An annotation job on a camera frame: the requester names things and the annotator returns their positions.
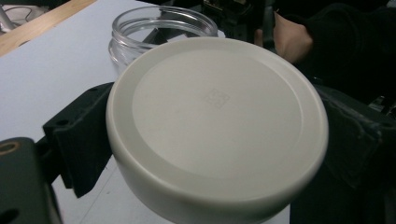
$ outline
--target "jar lid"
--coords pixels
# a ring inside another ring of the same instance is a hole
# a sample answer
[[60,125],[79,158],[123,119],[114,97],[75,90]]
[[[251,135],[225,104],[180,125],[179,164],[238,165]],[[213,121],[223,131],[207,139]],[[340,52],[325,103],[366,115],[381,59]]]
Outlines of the jar lid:
[[322,102],[296,68],[215,37],[135,60],[114,84],[107,129],[133,192],[175,222],[274,215],[316,173],[328,139]]

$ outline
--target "hand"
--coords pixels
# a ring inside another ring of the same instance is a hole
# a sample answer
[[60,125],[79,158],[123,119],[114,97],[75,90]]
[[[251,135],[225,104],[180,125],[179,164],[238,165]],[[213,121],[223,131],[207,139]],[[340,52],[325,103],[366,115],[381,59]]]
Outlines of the hand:
[[[313,39],[305,26],[288,21],[275,12],[274,40],[277,54],[290,63],[300,62],[312,49]],[[262,47],[262,30],[254,35],[254,44]]]

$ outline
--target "white table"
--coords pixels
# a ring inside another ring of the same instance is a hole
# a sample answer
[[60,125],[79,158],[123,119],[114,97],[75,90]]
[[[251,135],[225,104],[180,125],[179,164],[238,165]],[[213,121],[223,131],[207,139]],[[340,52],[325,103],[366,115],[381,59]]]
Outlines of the white table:
[[[85,90],[118,77],[107,45],[111,23],[133,0],[98,0],[38,38],[0,58],[0,140],[39,140],[42,125]],[[65,224],[169,223],[129,190],[110,159],[95,188],[77,199],[61,178],[54,183]],[[287,207],[266,224],[288,224]]]

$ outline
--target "wooden edge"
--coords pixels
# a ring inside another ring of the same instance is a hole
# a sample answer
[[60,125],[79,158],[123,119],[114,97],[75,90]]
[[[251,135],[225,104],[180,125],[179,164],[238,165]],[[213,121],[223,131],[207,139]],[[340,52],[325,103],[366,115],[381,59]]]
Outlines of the wooden edge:
[[42,35],[96,0],[71,0],[14,30],[0,35],[0,57]]

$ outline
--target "glass jar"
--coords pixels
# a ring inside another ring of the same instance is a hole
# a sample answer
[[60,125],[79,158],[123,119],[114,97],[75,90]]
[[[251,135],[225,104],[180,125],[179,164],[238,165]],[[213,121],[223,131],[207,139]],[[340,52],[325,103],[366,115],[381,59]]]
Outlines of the glass jar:
[[112,24],[108,51],[119,71],[144,52],[166,42],[195,36],[218,36],[207,16],[181,7],[140,7],[120,14]]

